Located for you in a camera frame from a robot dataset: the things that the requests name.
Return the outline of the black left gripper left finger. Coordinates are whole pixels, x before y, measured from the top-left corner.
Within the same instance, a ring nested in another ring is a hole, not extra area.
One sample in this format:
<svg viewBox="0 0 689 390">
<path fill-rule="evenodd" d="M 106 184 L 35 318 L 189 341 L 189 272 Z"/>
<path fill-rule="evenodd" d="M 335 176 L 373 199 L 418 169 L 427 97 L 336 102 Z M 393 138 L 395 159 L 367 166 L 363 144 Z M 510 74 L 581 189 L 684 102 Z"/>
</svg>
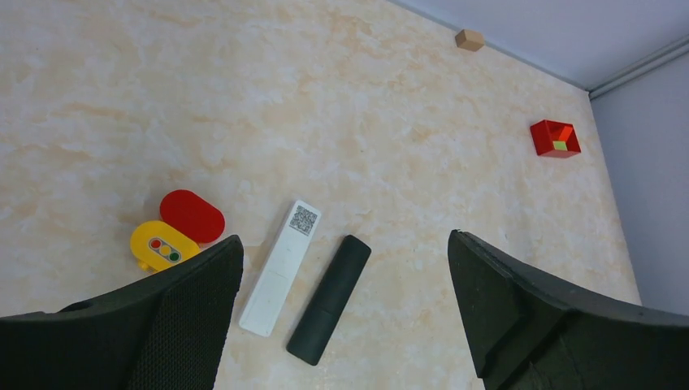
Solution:
<svg viewBox="0 0 689 390">
<path fill-rule="evenodd" d="M 2 388 L 213 388 L 243 257 L 240 238 L 230 236 L 58 312 L 2 318 Z"/>
</svg>

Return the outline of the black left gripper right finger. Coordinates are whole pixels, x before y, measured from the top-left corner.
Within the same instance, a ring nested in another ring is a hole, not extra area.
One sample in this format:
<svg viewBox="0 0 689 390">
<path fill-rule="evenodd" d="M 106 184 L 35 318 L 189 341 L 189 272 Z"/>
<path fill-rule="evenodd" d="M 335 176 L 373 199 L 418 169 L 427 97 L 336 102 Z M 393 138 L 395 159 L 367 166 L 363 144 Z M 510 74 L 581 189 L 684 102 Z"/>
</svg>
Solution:
<svg viewBox="0 0 689 390">
<path fill-rule="evenodd" d="M 485 388 L 687 388 L 687 316 L 579 287 L 460 230 L 448 265 Z"/>
</svg>

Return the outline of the black remote control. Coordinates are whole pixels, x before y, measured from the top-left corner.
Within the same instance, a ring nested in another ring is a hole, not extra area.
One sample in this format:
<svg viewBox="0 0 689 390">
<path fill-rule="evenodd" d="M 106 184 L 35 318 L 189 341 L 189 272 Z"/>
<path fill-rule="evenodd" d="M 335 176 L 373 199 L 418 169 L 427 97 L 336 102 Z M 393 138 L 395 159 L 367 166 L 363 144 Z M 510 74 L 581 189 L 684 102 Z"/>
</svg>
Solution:
<svg viewBox="0 0 689 390">
<path fill-rule="evenodd" d="M 319 364 L 370 255 L 362 240 L 343 238 L 286 345 L 290 354 Z"/>
</svg>

